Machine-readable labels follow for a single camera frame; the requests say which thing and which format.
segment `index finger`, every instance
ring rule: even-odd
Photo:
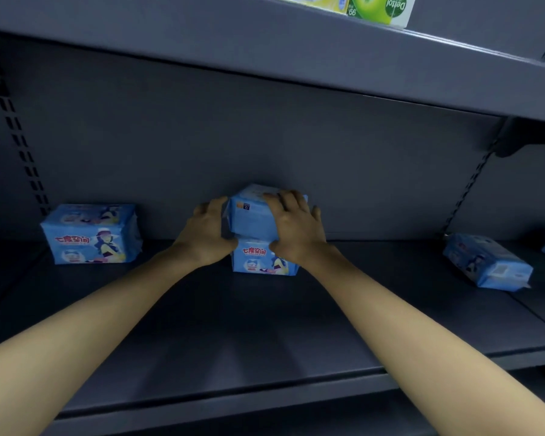
[[[267,202],[267,204],[269,205],[273,216],[277,217],[285,211],[285,209],[282,207],[281,200],[277,195],[264,193],[263,198],[264,201]]]
[[[228,200],[226,196],[218,197],[217,199],[212,199],[208,204],[208,210],[206,212],[220,215],[222,212],[222,205]]]

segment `dettol logo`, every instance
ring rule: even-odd
[[[385,2],[385,12],[388,17],[395,18],[404,12],[406,3],[406,0],[387,0]]]

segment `person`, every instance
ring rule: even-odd
[[[266,195],[279,240],[331,294],[388,373],[444,436],[545,436],[545,403],[325,241],[303,195]],[[220,233],[226,197],[196,207],[172,246],[0,344],[0,436],[36,436],[178,280],[236,248]]]

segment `person's right hand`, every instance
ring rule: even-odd
[[[276,222],[278,241],[270,249],[279,257],[307,267],[307,259],[319,249],[327,247],[321,223],[321,210],[309,205],[298,191],[280,191],[279,195],[265,194]]]

